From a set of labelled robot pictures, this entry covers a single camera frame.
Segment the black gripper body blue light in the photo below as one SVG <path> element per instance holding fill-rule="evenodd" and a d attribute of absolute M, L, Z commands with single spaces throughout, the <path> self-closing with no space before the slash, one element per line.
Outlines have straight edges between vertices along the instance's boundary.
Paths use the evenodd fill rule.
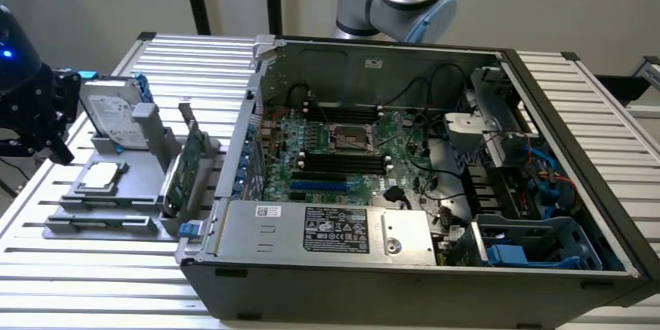
<path fill-rule="evenodd" d="M 21 128 L 23 110 L 53 111 L 53 70 L 17 17 L 2 6 L 2 128 Z"/>

